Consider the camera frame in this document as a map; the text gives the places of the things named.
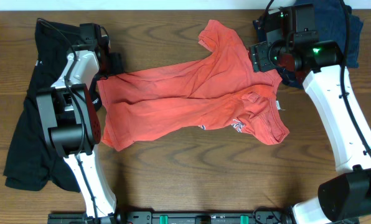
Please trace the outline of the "red soccer t-shirt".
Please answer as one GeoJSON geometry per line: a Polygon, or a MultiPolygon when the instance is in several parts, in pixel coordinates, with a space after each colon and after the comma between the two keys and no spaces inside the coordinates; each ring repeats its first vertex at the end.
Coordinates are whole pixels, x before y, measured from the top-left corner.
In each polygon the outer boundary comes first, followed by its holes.
{"type": "Polygon", "coordinates": [[[266,145],[284,140],[289,129],[276,104],[278,72],[255,72],[241,38],[219,21],[208,22],[199,44],[210,52],[202,60],[98,82],[106,109],[104,144],[120,151],[189,126],[231,126],[266,145]]]}

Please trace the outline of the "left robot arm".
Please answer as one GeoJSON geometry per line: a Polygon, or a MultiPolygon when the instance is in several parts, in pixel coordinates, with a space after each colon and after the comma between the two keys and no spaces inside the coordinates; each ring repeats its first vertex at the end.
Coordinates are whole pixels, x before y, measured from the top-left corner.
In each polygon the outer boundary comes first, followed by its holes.
{"type": "Polygon", "coordinates": [[[80,41],[70,44],[67,64],[50,87],[37,96],[48,149],[64,160],[83,195],[84,213],[51,213],[49,223],[119,223],[116,196],[98,158],[101,127],[90,92],[99,79],[123,71],[121,55],[111,51],[103,26],[80,24],[80,41]]]}

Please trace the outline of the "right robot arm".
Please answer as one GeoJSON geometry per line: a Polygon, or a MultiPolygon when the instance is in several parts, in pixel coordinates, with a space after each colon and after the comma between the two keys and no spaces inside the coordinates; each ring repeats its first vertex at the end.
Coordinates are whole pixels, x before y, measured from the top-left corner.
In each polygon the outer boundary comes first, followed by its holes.
{"type": "Polygon", "coordinates": [[[352,89],[347,48],[321,41],[312,4],[267,7],[255,22],[266,39],[252,45],[256,72],[283,68],[316,107],[324,125],[337,177],[321,184],[317,196],[291,206],[280,223],[358,223],[371,215],[371,130],[352,89]]]}

